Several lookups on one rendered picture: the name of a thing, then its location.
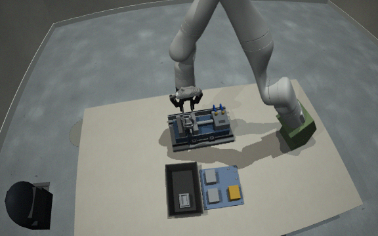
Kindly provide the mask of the yellow rectangular block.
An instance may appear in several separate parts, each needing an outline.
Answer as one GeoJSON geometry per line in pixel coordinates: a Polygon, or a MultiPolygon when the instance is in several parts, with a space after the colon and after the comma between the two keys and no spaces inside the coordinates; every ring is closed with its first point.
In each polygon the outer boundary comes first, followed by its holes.
{"type": "Polygon", "coordinates": [[[230,201],[240,200],[240,191],[238,185],[228,186],[228,196],[230,201]]]}

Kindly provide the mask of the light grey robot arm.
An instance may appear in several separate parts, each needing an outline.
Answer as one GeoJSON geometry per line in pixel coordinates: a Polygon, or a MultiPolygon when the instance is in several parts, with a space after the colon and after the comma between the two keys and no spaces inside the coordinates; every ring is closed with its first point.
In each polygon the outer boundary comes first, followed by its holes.
{"type": "Polygon", "coordinates": [[[169,47],[169,55],[175,61],[175,86],[179,89],[176,98],[184,99],[201,94],[201,89],[195,87],[196,42],[219,2],[249,60],[262,101],[268,106],[274,106],[287,126],[301,126],[305,122],[304,113],[301,112],[302,107],[290,79],[269,78],[266,74],[274,42],[265,19],[251,0],[194,0],[169,47]]]}

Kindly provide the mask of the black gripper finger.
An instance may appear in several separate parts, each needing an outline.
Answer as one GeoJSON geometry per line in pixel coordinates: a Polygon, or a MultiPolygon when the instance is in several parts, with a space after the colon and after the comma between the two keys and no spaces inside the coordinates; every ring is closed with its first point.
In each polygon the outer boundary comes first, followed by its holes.
{"type": "Polygon", "coordinates": [[[177,107],[180,107],[180,111],[184,113],[184,108],[183,108],[183,104],[184,104],[184,101],[185,101],[185,98],[184,99],[181,99],[179,100],[179,102],[176,101],[176,94],[175,95],[169,95],[170,97],[170,101],[173,103],[173,105],[177,108],[177,107]]]}
{"type": "Polygon", "coordinates": [[[198,104],[198,103],[200,102],[202,96],[203,96],[203,93],[202,93],[202,91],[201,91],[201,94],[198,95],[198,96],[196,96],[196,97],[195,97],[195,100],[193,100],[192,97],[189,97],[189,99],[190,99],[190,108],[191,108],[191,111],[193,111],[193,109],[194,109],[194,104],[198,104]]]}

